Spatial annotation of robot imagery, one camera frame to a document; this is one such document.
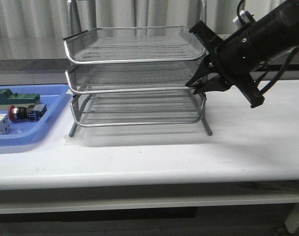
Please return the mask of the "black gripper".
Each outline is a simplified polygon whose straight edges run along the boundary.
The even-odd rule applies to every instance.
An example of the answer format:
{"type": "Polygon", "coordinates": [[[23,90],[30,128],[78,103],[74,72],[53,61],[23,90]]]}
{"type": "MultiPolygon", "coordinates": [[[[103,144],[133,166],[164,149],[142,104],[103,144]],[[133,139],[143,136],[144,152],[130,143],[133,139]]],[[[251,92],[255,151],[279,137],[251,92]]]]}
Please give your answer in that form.
{"type": "Polygon", "coordinates": [[[264,62],[255,52],[250,40],[251,26],[253,23],[246,23],[225,40],[203,21],[199,21],[189,30],[208,51],[193,77],[186,83],[187,87],[195,88],[193,94],[227,91],[231,86],[236,86],[250,102],[251,108],[263,104],[265,98],[259,94],[258,86],[250,75],[264,62]]]}

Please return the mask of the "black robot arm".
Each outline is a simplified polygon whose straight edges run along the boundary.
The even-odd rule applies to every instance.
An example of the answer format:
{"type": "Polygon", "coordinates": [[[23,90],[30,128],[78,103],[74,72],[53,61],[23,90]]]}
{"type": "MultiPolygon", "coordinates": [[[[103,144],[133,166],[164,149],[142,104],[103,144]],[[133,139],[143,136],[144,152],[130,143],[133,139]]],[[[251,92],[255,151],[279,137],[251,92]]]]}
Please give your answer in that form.
{"type": "Polygon", "coordinates": [[[236,86],[255,108],[263,104],[264,94],[280,79],[299,52],[299,0],[286,0],[259,21],[246,12],[246,20],[237,11],[241,27],[227,39],[221,39],[203,21],[190,30],[208,51],[193,77],[186,83],[194,93],[227,91],[236,86]],[[258,89],[265,74],[257,80],[251,72],[289,51],[278,73],[258,89]]]}

